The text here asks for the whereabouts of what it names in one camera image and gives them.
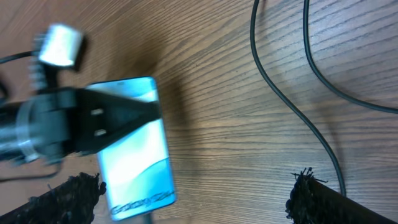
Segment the wood grain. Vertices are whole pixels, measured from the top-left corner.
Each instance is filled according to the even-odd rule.
[[[52,22],[88,34],[83,70],[64,85],[152,75],[159,84],[178,202],[159,223],[291,223],[291,172],[312,166],[338,189],[322,145],[262,80],[249,46],[250,0],[0,1],[0,49],[31,48]],[[310,70],[302,42],[303,1],[262,1],[256,39],[264,68],[331,144],[348,197],[398,221],[398,119],[348,103]],[[320,70],[362,100],[398,107],[398,1],[312,0],[310,41]],[[1,66],[13,100],[30,95],[28,60]],[[40,162],[2,176],[46,172]],[[54,179],[0,185],[6,213],[69,175],[98,172],[95,156],[70,156]],[[106,201],[95,223],[110,223]]]

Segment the wire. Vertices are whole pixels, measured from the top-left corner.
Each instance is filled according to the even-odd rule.
[[[335,154],[333,153],[331,147],[329,146],[328,142],[326,139],[322,136],[322,134],[319,132],[317,127],[275,86],[275,84],[272,82],[272,80],[268,77],[266,71],[261,65],[260,58],[257,54],[257,49],[256,49],[256,40],[255,40],[255,33],[254,29],[256,26],[256,14],[257,14],[257,8],[259,5],[259,0],[254,0],[254,5],[253,5],[253,11],[251,14],[251,21],[250,21],[250,46],[251,46],[251,51],[253,54],[254,61],[257,65],[257,68],[260,71],[260,74],[262,77],[265,79],[265,81],[268,83],[268,85],[271,87],[271,89],[276,93],[276,95],[279,96],[279,98],[295,113],[299,118],[304,121],[304,123],[311,129],[311,131],[314,133],[314,135],[319,139],[319,141],[322,143],[323,147],[325,148],[326,152],[329,154],[330,159],[335,167],[336,173],[337,173],[337,178],[338,182],[340,185],[340,191],[342,196],[346,196],[346,187],[344,183],[344,178],[343,174],[341,173],[341,169],[339,166],[339,163],[337,161],[337,158]]]
[[[12,60],[17,60],[23,57],[29,57],[32,56],[32,52],[28,51],[28,52],[22,52],[19,54],[14,54],[14,55],[10,55],[4,58],[0,58],[0,65],[4,64],[6,62],[10,62]],[[8,89],[6,87],[6,85],[0,81],[0,93],[3,95],[3,97],[0,98],[0,106],[2,106],[3,104],[6,103],[6,101],[9,99],[9,92]]]
[[[37,179],[52,178],[52,177],[56,176],[62,170],[61,163],[57,163],[56,166],[57,166],[57,170],[55,172],[53,172],[52,174],[11,177],[11,178],[6,178],[6,179],[0,179],[0,183],[5,183],[5,182],[15,181],[15,180],[37,180]]]
[[[359,106],[364,106],[366,108],[372,109],[372,110],[378,110],[382,112],[387,112],[387,113],[395,113],[398,114],[398,109],[396,108],[390,108],[386,106],[380,106],[380,105],[375,105],[372,103],[368,103],[363,100],[359,100],[355,97],[352,97],[350,95],[347,95],[346,93],[343,93],[341,90],[337,89],[333,84],[331,84],[319,71],[317,66],[315,65],[315,62],[312,59],[312,53],[311,53],[311,48],[310,48],[310,38],[308,34],[308,12],[310,8],[310,0],[304,0],[304,11],[303,11],[303,34],[304,34],[304,49],[305,49],[305,55],[307,56],[308,63],[311,66],[312,71],[314,74],[319,78],[319,80],[326,86],[330,91],[335,93],[336,95],[342,97],[345,100],[348,100],[352,103],[355,103]]]
[[[10,56],[4,57],[4,58],[0,58],[0,65],[4,64],[6,62],[10,62],[12,60],[17,60],[17,59],[20,59],[20,58],[30,57],[30,56],[32,56],[32,52],[31,51],[10,55]]]

